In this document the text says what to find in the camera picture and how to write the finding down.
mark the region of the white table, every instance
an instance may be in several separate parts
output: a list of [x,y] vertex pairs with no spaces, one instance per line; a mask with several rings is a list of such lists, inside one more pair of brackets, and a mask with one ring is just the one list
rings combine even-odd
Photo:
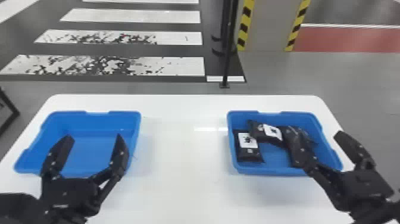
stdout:
[[351,223],[318,184],[306,177],[240,175],[231,162],[230,110],[309,111],[323,126],[346,170],[352,163],[333,140],[341,130],[314,96],[55,95],[50,97],[0,163],[0,192],[40,196],[40,178],[13,165],[54,111],[137,110],[142,113],[132,166],[103,203],[95,224]]

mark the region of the white label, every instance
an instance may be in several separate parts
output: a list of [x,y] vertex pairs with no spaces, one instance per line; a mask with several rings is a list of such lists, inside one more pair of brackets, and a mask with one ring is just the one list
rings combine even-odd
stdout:
[[263,126],[264,126],[264,132],[267,136],[274,137],[283,141],[282,133],[279,130],[279,128],[269,125],[263,125]]
[[249,133],[238,133],[237,136],[241,148],[258,148],[257,140],[251,137]]

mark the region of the gray wall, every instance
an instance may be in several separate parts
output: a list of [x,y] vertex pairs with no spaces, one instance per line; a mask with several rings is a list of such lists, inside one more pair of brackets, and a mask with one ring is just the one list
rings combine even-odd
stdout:
[[[238,22],[242,16],[240,0]],[[246,52],[282,52],[302,0],[255,0],[255,9]]]

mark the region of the yellow and black striped post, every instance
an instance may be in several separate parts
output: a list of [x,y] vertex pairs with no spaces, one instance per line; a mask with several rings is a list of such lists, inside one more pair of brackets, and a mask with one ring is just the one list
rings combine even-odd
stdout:
[[293,47],[295,46],[295,41],[297,36],[299,35],[299,30],[301,24],[304,21],[305,13],[307,12],[308,7],[310,6],[311,0],[303,0],[300,4],[300,8],[297,11],[295,22],[292,26],[292,31],[289,35],[289,40],[287,41],[287,45],[285,51],[293,51]]
[[243,4],[242,21],[239,26],[239,39],[237,40],[237,50],[246,49],[246,41],[249,38],[251,17],[253,15],[255,0],[245,0]]

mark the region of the stanchion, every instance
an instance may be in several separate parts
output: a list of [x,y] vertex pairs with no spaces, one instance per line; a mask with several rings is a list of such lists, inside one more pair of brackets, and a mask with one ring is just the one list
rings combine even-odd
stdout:
[[230,15],[230,0],[224,0],[222,18],[221,18],[220,36],[217,37],[215,35],[211,35],[213,41],[216,42],[222,41],[223,46],[225,46],[226,44],[226,39],[224,37],[226,36],[226,32],[228,30],[229,15]]
[[13,102],[6,96],[0,87],[0,136],[5,132],[9,125],[20,115]]
[[228,23],[228,32],[227,32],[227,45],[225,48],[225,65],[224,65],[224,77],[222,82],[220,83],[221,89],[230,88],[228,84],[228,74],[230,67],[230,57],[232,56],[232,45],[233,39],[235,38],[235,25],[236,19],[238,18],[238,8],[239,8],[239,0],[233,0],[232,2],[232,10],[230,12],[230,22]]
[[[212,53],[216,56],[223,57],[226,53],[226,47],[229,38],[229,24],[232,22],[232,10],[233,10],[233,1],[232,0],[224,0],[223,2],[223,13],[221,19],[221,29],[220,29],[220,37],[211,36],[211,38],[215,41],[212,46]],[[230,54],[234,55],[237,52],[236,45],[232,46]]]

